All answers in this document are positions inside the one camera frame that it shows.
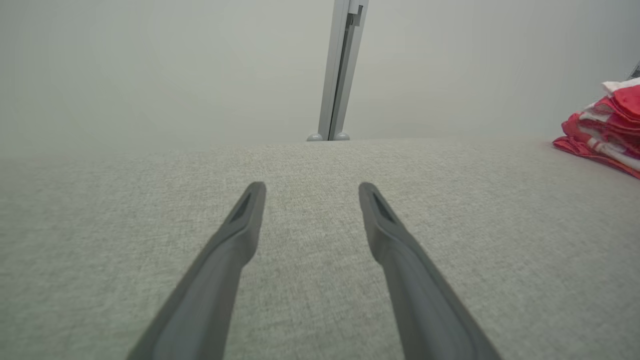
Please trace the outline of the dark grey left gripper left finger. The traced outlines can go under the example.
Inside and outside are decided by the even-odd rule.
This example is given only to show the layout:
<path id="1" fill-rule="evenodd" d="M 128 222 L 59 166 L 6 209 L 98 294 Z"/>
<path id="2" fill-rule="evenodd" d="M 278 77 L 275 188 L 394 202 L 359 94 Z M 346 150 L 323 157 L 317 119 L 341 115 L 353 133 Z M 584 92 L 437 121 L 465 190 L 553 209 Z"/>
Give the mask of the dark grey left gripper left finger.
<path id="1" fill-rule="evenodd" d="M 242 270 L 254 257 L 266 185 L 250 183 L 128 354 L 130 360 L 221 360 Z"/>

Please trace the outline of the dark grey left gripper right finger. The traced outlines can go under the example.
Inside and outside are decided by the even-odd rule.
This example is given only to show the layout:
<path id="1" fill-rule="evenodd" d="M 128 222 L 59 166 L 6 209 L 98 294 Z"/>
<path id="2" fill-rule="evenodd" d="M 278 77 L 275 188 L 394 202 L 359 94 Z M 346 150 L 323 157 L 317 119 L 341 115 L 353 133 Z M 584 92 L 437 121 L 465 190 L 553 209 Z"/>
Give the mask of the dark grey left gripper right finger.
<path id="1" fill-rule="evenodd" d="M 499 352 L 373 183 L 358 187 L 407 360 L 498 360 Z"/>

